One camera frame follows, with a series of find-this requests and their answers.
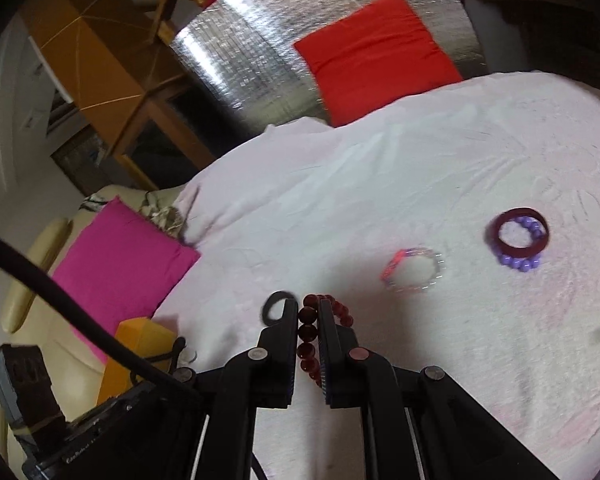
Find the black ring bangle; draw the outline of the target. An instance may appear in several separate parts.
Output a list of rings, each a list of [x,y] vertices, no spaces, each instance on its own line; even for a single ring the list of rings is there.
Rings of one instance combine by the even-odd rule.
[[[273,313],[279,304],[282,308],[285,307],[288,300],[296,300],[296,297],[286,290],[272,292],[272,294],[266,298],[260,310],[260,319],[265,327],[273,326],[279,322],[283,316],[283,311],[279,316],[274,316]]]

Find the dark maroon bangle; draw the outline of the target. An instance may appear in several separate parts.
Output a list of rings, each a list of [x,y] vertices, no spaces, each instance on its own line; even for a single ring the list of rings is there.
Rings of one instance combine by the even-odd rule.
[[[547,221],[539,211],[528,207],[509,209],[496,216],[489,234],[501,254],[518,259],[538,256],[550,242]]]

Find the magenta pillow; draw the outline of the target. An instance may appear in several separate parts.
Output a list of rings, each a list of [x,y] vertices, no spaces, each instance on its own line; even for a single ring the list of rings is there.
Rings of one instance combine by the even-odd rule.
[[[53,279],[114,336],[121,322],[153,316],[199,258],[116,197],[74,240]]]

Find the patterned gold cushion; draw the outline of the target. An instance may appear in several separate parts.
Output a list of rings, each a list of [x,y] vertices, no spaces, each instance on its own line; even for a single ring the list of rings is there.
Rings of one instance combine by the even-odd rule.
[[[157,192],[145,193],[138,212],[167,236],[174,240],[181,237],[185,224],[183,216],[168,200],[160,198]]]

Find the white fleece blanket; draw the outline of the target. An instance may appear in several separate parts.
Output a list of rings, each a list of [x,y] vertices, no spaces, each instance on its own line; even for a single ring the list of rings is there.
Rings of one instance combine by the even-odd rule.
[[[600,91],[496,74],[357,122],[270,127],[176,199],[199,261],[156,312],[197,370],[251,348],[265,299],[329,294],[360,343],[437,365],[563,479],[600,470]],[[528,207],[544,252],[489,234]]]

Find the silver foil insulation sheet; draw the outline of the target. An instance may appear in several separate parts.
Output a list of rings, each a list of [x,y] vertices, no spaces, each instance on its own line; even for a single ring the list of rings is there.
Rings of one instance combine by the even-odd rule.
[[[294,43],[374,0],[216,0],[170,43],[245,139],[269,125],[328,114]],[[465,78],[486,59],[460,0],[406,0]]]

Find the red pillow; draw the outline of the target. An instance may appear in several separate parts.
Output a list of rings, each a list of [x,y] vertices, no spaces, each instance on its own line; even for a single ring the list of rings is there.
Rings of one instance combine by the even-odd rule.
[[[463,80],[406,0],[374,0],[294,43],[340,127],[404,96]]]

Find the wooden cabinet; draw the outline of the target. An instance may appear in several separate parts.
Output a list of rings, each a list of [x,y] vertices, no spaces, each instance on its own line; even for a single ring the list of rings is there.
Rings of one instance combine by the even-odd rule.
[[[140,188],[157,187],[132,159],[148,126],[156,126],[194,169],[214,162],[210,148],[169,103],[190,87],[189,76],[132,0],[27,0],[20,15],[108,156]]]

